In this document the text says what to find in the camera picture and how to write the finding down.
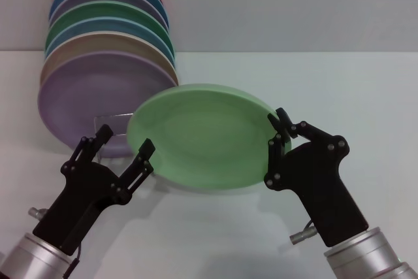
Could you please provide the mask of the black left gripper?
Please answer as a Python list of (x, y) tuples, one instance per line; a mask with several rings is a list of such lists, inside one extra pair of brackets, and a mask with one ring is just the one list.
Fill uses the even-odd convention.
[(61, 167), (66, 183), (33, 230), (33, 234), (66, 255), (72, 255), (102, 211), (126, 205), (135, 190), (153, 173), (150, 158), (155, 146), (146, 139), (133, 162), (117, 177), (109, 168), (92, 162), (114, 135), (104, 124), (95, 137), (82, 137)]

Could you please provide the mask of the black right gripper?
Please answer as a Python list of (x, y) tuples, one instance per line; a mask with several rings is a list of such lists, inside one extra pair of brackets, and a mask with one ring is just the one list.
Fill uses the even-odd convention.
[[(268, 140), (267, 188), (296, 193), (328, 247), (366, 231), (369, 224), (339, 175), (349, 153), (345, 138), (306, 121), (293, 123), (283, 108), (267, 118), (276, 131)], [(297, 137), (309, 142), (290, 150)]]

